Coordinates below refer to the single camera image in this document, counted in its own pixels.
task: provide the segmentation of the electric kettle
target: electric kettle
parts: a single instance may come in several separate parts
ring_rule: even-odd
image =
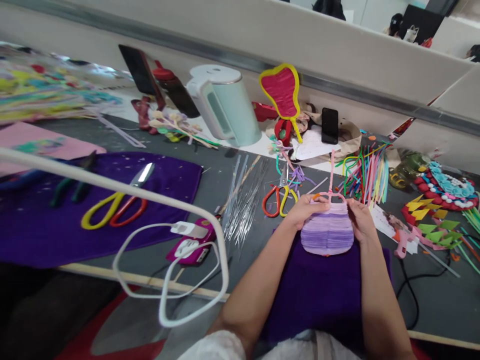
[[[238,147],[260,140],[262,133],[240,71],[209,64],[193,67],[190,75],[186,89],[215,138]]]

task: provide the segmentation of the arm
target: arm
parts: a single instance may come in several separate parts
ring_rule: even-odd
[[[207,332],[207,335],[220,330],[234,333],[240,339],[247,358],[252,356],[270,313],[295,234],[313,213],[326,211],[330,206],[324,203],[326,200],[322,197],[318,199],[322,203],[310,204],[312,197],[300,197],[233,289]]]
[[[370,211],[354,199],[347,202],[353,232],[360,243],[361,312],[368,358],[414,360]]]

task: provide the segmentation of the forearm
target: forearm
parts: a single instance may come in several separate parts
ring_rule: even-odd
[[[229,330],[250,355],[270,313],[297,229],[283,221],[233,289],[207,334]]]
[[[415,359],[378,236],[360,244],[363,337],[371,359]]]

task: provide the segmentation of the purple felt mat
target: purple felt mat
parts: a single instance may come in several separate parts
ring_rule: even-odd
[[[94,172],[129,184],[148,163],[155,169],[144,189],[186,203],[192,203],[202,175],[202,167],[191,162],[145,152],[115,152],[98,155]],[[85,230],[80,221],[85,212],[113,191],[92,186],[86,199],[74,204],[70,189],[63,206],[51,208],[56,185],[63,178],[48,174],[43,181],[18,191],[0,192],[0,261],[34,268],[53,268],[73,262],[115,254],[134,230],[149,224],[186,221],[188,212],[175,207],[148,202],[146,211],[122,227],[108,224],[97,230]],[[127,202],[130,196],[123,198]],[[97,224],[106,214],[104,206],[92,218]],[[137,200],[121,219],[128,219],[140,207]],[[155,227],[139,233],[127,250],[177,238],[169,227]]]
[[[391,278],[391,255],[383,249]],[[262,332],[271,343],[314,329],[345,346],[363,346],[360,247],[329,257],[305,251],[297,232]]]

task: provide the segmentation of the pink power strip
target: pink power strip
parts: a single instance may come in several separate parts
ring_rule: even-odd
[[[181,257],[181,260],[179,260],[178,263],[182,265],[199,265],[202,263],[210,251],[210,245],[198,248],[194,251],[189,250],[201,244],[214,242],[217,236],[210,221],[200,218],[195,221],[195,225],[208,230],[205,237],[201,239],[190,236],[182,237],[167,254],[166,259],[168,261],[174,262],[177,258]]]

